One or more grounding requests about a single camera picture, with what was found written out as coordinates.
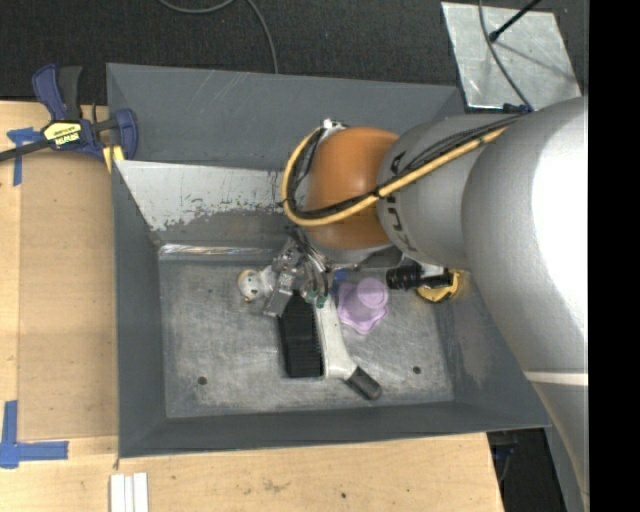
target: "gray bin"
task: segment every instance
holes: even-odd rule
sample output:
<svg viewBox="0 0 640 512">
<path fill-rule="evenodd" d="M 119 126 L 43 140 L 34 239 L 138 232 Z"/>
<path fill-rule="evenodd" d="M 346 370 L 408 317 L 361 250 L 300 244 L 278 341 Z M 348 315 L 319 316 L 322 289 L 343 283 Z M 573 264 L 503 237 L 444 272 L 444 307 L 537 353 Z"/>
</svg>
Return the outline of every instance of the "gray bin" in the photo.
<svg viewBox="0 0 640 512">
<path fill-rule="evenodd" d="M 275 320 L 235 286 L 284 243 L 279 170 L 306 134 L 328 117 L 401 134 L 462 113 L 457 89 L 110 65 L 108 91 L 140 130 L 112 180 L 120 456 L 549 425 L 470 277 L 439 305 L 392 292 L 366 337 L 343 329 L 376 402 L 288 379 Z"/>
</svg>

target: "bin floor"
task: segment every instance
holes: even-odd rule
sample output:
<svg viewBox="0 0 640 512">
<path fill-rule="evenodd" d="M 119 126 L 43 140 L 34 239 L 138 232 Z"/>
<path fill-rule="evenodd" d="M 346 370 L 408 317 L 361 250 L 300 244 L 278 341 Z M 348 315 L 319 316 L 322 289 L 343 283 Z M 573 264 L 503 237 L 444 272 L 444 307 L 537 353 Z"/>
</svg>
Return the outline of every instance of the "bin floor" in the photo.
<svg viewBox="0 0 640 512">
<path fill-rule="evenodd" d="M 245 268 L 160 262 L 168 417 L 453 399 L 433 312 L 437 306 L 412 292 L 391 291 L 389 313 L 368 335 L 342 326 L 351 357 L 383 387 L 373 403 L 340 380 L 286 376 L 276 320 L 262 314 L 264 300 L 247 304 L 237 289 Z"/>
</svg>

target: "wooden table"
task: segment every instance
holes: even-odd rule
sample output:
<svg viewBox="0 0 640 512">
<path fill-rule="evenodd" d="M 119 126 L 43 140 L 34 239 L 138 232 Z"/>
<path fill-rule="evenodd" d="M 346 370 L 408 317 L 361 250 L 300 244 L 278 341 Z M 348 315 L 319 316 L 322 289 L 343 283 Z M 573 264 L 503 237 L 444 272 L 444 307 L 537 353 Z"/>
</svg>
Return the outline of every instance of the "wooden table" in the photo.
<svg viewBox="0 0 640 512">
<path fill-rule="evenodd" d="M 48 119 L 0 102 L 0 150 Z M 0 406 L 18 399 L 19 440 L 68 439 L 69 459 L 0 469 L 0 510 L 107 510 L 111 474 L 146 472 L 152 512 L 503 511 L 484 434 L 118 460 L 106 167 L 44 150 L 23 171 L 14 187 L 0 164 Z"/>
</svg>

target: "black floor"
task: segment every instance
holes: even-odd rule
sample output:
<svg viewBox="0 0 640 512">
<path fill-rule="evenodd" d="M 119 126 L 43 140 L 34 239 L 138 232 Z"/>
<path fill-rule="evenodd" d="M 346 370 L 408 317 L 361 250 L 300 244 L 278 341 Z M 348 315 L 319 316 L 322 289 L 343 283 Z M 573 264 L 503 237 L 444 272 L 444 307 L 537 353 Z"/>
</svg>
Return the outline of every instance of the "black floor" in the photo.
<svg viewBox="0 0 640 512">
<path fill-rule="evenodd" d="M 215 4 L 174 1 L 184 7 Z M 271 30 L 281 73 L 457 84 L 438 1 L 254 2 Z M 485 5 L 526 3 L 487 0 Z M 31 75 L 50 62 L 83 66 L 79 99 L 98 104 L 107 102 L 107 62 L 273 70 L 267 40 L 246 0 L 198 16 L 175 13 L 157 0 L 0 0 L 0 6 L 0 98 L 31 99 Z M 556 15 L 578 83 L 588 92 L 588 0 L 543 0 L 536 9 Z M 489 438 L 497 447 L 507 512 L 564 511 L 542 431 Z"/>
</svg>

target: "purple plastic cup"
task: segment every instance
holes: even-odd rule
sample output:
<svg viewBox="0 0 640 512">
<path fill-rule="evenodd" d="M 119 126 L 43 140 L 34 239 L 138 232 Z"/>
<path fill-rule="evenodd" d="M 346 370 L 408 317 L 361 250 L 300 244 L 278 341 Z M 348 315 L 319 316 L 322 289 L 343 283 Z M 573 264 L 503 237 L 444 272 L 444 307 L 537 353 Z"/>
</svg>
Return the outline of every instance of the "purple plastic cup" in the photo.
<svg viewBox="0 0 640 512">
<path fill-rule="evenodd" d="M 366 277 L 357 285 L 341 283 L 338 288 L 338 318 L 360 334 L 368 334 L 388 313 L 389 292 L 381 281 Z"/>
</svg>

